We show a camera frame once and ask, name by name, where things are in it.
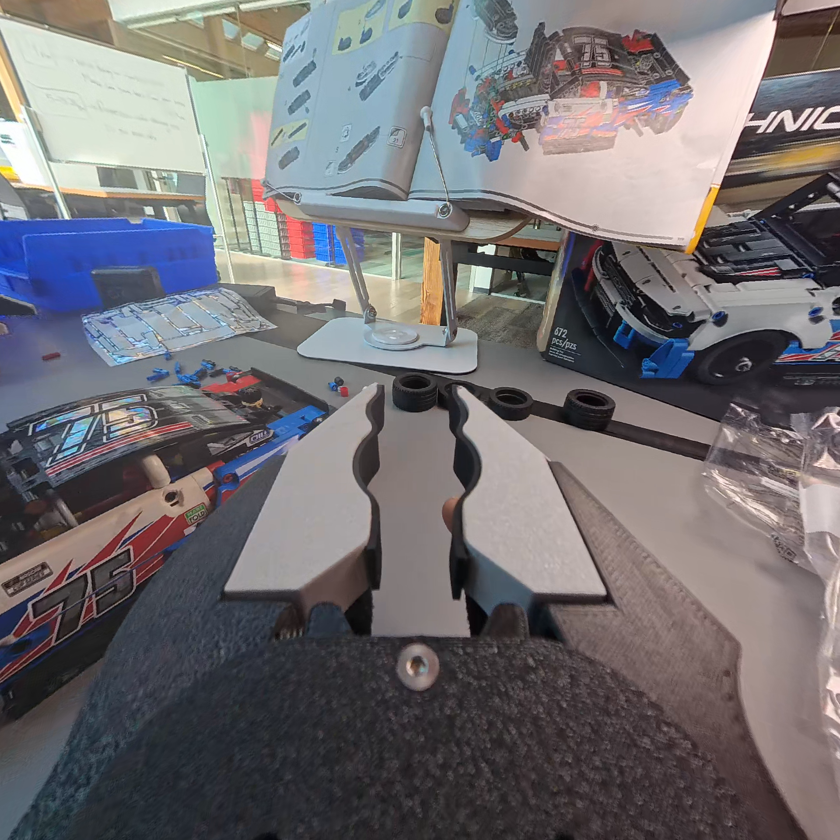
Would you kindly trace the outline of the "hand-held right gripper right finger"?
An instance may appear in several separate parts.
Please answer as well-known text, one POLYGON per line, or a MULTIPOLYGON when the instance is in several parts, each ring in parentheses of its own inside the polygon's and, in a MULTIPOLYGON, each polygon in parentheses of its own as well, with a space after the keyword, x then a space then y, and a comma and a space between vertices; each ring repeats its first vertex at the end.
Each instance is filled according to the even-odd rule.
POLYGON ((450 530, 453 599, 486 616, 513 605, 531 623, 550 606, 607 604, 604 576, 548 457, 463 385, 450 386, 448 415, 463 487, 450 530))

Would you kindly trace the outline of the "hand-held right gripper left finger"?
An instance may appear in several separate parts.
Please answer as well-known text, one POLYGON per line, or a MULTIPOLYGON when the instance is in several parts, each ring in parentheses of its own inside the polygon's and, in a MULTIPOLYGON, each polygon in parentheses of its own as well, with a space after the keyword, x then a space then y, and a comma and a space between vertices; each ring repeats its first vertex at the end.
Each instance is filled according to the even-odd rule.
POLYGON ((281 602, 308 620, 341 610, 352 632, 372 630, 382 580, 379 471, 385 388, 364 387, 287 452, 224 585, 229 601, 281 602))

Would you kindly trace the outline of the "toy brick race car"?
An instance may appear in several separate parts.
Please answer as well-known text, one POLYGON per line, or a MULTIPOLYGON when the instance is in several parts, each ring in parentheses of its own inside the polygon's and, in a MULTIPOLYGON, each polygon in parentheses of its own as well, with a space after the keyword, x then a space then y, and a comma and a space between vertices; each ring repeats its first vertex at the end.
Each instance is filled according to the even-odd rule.
POLYGON ((263 371, 150 385, 2 434, 2 720, 105 653, 174 551, 333 408, 263 371))

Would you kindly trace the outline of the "grey desk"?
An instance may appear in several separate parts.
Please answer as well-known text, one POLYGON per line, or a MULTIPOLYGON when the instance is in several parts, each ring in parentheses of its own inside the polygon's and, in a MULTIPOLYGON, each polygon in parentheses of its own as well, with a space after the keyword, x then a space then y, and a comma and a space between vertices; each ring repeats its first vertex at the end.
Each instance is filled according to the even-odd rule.
MULTIPOLYGON (((161 360, 110 367, 89 345, 81 315, 46 313, 7 320, 2 337, 2 428, 7 421, 83 396, 146 384, 161 360), (43 362, 41 356, 60 352, 43 362)), ((466 635, 463 607, 452 599, 440 521, 447 494, 460 489, 455 441, 440 409, 396 410, 396 369, 365 369, 300 357, 296 348, 316 319, 279 312, 279 326, 178 354, 186 369, 201 359, 255 367, 333 406, 346 400, 327 383, 342 376, 354 394, 385 385, 382 467, 371 484, 383 517, 384 569, 374 595, 376 634, 466 635)), ((465 379, 512 385, 538 401, 562 405, 569 390, 610 395, 615 419, 710 444, 718 423, 651 398, 567 371, 536 351, 479 341, 477 371, 465 379)), ((787 560, 759 531, 712 499, 702 462, 532 416, 518 426, 563 464, 633 536, 703 603, 742 647, 745 716, 775 783, 809 838, 838 838, 838 798, 821 723, 816 651, 822 635, 823 584, 787 560)), ((8 838, 49 776, 99 665, 20 721, 2 726, 2 838, 8 838)))

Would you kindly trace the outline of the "black toy tyre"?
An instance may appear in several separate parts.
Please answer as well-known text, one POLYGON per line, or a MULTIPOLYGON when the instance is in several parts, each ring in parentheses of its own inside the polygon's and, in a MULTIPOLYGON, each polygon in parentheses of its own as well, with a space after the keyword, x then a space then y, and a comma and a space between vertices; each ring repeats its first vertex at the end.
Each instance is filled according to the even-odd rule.
POLYGON ((512 422, 530 417, 533 409, 530 394, 512 386, 502 386, 490 391, 487 404, 501 419, 512 422))
POLYGON ((438 384, 432 376, 409 371, 392 381, 393 405, 407 413, 424 413, 438 403, 438 384))
POLYGON ((492 392, 491 388, 486 388, 470 381, 438 380, 437 404, 440 407, 443 407, 450 415, 459 411, 458 402, 456 396, 454 395, 454 390, 459 387, 472 394, 481 403, 486 403, 489 394, 492 392))
POLYGON ((567 392, 563 403, 563 420, 586 431, 604 432, 613 420, 615 401, 607 394, 575 388, 567 392))

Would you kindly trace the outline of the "pile of blue connector pins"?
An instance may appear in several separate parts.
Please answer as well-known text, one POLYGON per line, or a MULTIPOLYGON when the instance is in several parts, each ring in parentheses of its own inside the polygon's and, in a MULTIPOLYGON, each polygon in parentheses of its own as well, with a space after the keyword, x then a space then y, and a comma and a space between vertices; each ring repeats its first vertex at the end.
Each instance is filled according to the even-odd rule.
POLYGON ((211 360, 202 360, 194 371, 190 371, 180 361, 176 361, 172 371, 161 367, 154 368, 152 373, 146 377, 146 381, 149 383, 162 382, 173 375, 181 384, 201 387, 207 379, 237 372, 239 372, 238 368, 224 367, 211 360))

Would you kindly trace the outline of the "black power adapter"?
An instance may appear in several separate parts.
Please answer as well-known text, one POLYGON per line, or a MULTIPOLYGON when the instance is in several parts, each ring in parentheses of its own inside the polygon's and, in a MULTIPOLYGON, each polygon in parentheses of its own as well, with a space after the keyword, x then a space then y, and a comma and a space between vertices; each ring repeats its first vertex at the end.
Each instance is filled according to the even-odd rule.
POLYGON ((347 310, 346 302, 340 299, 333 299, 327 302, 301 301, 279 297, 273 287, 252 284, 231 285, 230 288, 241 298, 245 299, 260 314, 267 314, 278 308, 288 308, 304 316, 326 312, 344 314, 347 310))

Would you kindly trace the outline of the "holographic sticker sheet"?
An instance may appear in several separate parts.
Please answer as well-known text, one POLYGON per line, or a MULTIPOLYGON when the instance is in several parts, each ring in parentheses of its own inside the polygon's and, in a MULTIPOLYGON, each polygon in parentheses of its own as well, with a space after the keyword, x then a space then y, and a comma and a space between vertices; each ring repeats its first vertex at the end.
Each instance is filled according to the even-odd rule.
POLYGON ((275 328, 246 299, 223 287, 126 304, 87 314, 81 323, 90 346, 109 366, 275 328))

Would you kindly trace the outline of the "crumpled clear plastic bag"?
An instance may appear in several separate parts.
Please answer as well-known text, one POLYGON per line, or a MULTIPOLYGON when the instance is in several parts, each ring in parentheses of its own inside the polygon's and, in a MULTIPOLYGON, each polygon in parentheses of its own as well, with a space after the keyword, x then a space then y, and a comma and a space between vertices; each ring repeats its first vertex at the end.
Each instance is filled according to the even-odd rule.
POLYGON ((783 560, 824 585, 822 640, 816 655, 822 724, 839 751, 839 409, 765 423, 731 404, 703 469, 709 494, 770 538, 783 560))

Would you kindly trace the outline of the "stacked red blue storage bins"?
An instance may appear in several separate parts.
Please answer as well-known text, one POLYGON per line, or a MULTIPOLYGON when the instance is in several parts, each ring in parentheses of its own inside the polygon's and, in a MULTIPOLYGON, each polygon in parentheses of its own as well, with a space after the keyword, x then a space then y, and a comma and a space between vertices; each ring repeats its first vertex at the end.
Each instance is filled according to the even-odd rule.
POLYGON ((225 176, 217 182, 217 189, 231 250, 273 259, 346 266, 335 227, 288 216, 275 199, 264 194, 260 180, 225 176))

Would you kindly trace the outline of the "small black screen device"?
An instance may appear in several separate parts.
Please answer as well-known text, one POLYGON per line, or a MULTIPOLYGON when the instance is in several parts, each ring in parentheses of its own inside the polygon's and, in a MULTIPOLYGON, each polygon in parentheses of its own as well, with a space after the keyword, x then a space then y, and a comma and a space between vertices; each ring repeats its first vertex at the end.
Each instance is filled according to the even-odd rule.
POLYGON ((93 269, 90 276, 102 310, 166 296, 159 272, 153 266, 105 266, 93 269))

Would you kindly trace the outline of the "car printed cardboard box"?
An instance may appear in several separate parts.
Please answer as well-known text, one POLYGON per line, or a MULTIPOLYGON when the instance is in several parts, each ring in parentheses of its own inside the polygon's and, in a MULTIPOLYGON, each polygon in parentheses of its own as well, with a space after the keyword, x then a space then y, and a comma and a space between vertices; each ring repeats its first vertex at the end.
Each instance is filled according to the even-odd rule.
POLYGON ((783 6, 691 255, 573 238, 537 346, 550 363, 719 419, 839 397, 838 2, 783 6))

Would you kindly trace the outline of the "blue plastic bin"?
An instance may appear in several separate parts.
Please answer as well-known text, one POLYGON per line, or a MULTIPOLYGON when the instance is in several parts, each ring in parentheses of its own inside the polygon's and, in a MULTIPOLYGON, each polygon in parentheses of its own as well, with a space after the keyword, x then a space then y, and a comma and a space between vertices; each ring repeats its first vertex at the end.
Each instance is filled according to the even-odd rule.
POLYGON ((124 217, 3 220, 3 314, 100 308, 93 270, 152 267, 165 295, 217 283, 208 226, 124 217))

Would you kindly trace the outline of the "brick instruction booklet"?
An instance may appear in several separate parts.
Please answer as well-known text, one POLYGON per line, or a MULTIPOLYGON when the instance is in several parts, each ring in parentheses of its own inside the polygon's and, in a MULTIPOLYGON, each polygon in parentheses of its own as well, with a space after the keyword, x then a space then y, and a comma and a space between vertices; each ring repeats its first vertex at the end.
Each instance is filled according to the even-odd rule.
POLYGON ((481 214, 686 251, 777 2, 324 2, 285 37, 266 190, 312 218, 466 235, 481 214))

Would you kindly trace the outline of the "wooden post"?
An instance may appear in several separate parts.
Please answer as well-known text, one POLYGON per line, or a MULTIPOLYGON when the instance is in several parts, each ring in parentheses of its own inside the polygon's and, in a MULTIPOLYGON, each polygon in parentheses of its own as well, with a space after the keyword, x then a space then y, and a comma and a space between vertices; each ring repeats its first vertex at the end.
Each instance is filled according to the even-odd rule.
POLYGON ((419 321, 425 325, 445 326, 445 281, 440 261, 440 245, 432 238, 423 242, 423 278, 419 321))

